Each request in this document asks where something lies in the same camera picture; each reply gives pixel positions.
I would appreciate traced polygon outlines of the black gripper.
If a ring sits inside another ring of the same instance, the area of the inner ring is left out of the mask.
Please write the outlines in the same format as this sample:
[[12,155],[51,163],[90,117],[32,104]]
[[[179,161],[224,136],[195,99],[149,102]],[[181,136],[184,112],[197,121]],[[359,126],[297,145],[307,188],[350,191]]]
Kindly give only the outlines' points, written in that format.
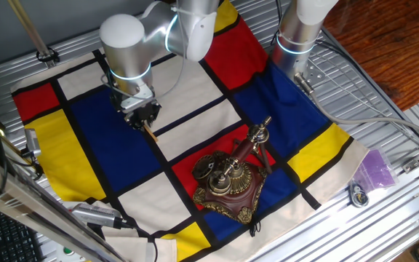
[[156,101],[152,101],[132,112],[127,113],[124,120],[134,130],[143,130],[145,125],[147,127],[152,126],[160,110],[161,105]]

